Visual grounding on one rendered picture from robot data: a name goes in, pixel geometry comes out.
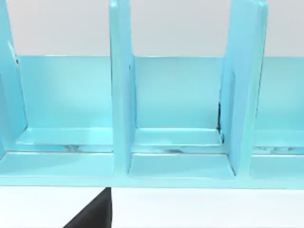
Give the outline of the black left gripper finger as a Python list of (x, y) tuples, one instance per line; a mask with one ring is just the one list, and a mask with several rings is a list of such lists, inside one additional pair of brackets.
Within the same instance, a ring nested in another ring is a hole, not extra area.
[(107, 187), (63, 228), (112, 228), (112, 192)]

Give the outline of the light blue rack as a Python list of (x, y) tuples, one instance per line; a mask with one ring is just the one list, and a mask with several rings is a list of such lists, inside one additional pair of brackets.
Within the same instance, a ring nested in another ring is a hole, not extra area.
[(19, 55), (0, 0), (0, 186), (304, 189), (304, 57), (266, 57), (269, 5), (232, 0), (222, 57)]

